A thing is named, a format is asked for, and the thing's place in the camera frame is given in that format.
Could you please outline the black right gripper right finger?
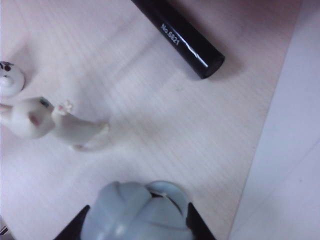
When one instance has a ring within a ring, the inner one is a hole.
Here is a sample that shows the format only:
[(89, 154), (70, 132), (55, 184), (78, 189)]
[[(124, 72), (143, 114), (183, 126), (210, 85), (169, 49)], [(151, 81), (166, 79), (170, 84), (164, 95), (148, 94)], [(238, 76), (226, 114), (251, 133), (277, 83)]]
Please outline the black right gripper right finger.
[(192, 202), (188, 203), (186, 224), (192, 231), (194, 240), (216, 240)]

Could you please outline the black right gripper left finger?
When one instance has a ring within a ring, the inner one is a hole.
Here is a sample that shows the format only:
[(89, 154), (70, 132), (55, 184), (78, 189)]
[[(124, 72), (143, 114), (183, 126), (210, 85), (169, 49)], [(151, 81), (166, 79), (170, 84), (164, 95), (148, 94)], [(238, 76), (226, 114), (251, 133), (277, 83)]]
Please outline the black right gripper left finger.
[(54, 240), (80, 240), (82, 227), (89, 209), (90, 206), (86, 205), (54, 238)]

